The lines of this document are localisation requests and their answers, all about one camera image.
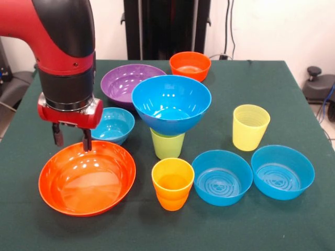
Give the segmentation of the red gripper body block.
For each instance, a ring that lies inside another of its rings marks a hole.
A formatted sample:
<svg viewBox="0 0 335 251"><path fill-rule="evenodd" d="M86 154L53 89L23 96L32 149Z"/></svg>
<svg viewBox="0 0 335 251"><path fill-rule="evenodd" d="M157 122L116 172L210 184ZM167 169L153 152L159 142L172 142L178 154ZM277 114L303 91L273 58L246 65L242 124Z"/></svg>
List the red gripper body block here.
<svg viewBox="0 0 335 251"><path fill-rule="evenodd" d="M103 101L93 98L93 101L85 108L77 111L59 111L47 105L43 93L40 94L37 103L40 118L53 123L64 123L81 129L95 129L99 124L103 113Z"/></svg>

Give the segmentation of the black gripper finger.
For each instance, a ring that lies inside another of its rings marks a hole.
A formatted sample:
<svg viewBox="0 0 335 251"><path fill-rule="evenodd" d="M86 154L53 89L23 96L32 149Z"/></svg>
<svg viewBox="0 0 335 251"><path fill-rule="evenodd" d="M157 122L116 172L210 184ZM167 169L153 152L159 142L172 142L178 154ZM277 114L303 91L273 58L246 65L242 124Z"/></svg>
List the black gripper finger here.
<svg viewBox="0 0 335 251"><path fill-rule="evenodd" d="M63 146L63 134L62 131L60 130L60 126L58 123L53 123L52 124L52 132L53 132L53 138L54 138L54 143L58 147Z"/></svg>
<svg viewBox="0 0 335 251"><path fill-rule="evenodd" d="M84 151L91 151L92 150L92 137L91 137L91 130L90 129L82 129L83 131L83 149Z"/></svg>

